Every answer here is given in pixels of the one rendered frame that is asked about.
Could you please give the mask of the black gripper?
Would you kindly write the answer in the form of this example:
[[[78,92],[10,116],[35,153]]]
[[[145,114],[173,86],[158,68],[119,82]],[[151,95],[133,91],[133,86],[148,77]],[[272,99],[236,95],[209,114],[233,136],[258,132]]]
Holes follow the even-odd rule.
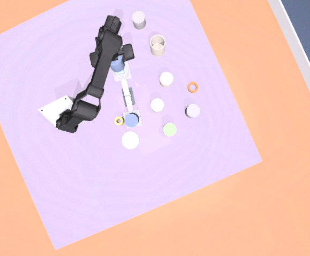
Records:
[[[132,48],[132,44],[124,44],[122,45],[122,48],[118,51],[118,53],[113,57],[112,61],[116,61],[118,60],[118,56],[122,55],[123,58],[123,62],[129,61],[134,59],[134,53],[133,53],[133,48]],[[96,67],[96,63],[99,57],[99,54],[95,53],[95,52],[91,52],[89,54],[90,57],[90,61],[91,61],[91,65],[93,68]]]

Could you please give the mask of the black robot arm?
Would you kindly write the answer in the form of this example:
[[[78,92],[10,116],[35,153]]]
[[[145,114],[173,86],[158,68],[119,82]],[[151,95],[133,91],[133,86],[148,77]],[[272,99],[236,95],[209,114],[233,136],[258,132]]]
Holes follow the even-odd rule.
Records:
[[[95,37],[95,53],[99,54],[96,67],[94,69],[91,82],[85,90],[78,93],[70,109],[66,109],[59,114],[56,120],[58,130],[75,133],[79,123],[82,121],[92,121],[97,117],[100,109],[100,99],[104,93],[104,84],[108,75],[109,67],[113,57],[121,49],[123,40],[118,32],[122,22],[117,16],[107,15],[105,24],[99,28],[98,36]],[[98,106],[81,100],[87,95],[98,98]]]

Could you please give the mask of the pale blue round dish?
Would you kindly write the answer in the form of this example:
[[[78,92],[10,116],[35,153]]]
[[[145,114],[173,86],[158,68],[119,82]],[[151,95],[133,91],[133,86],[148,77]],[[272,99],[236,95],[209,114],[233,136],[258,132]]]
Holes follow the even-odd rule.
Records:
[[[133,131],[128,131],[122,136],[122,144],[127,149],[136,148],[139,144],[139,136]]]

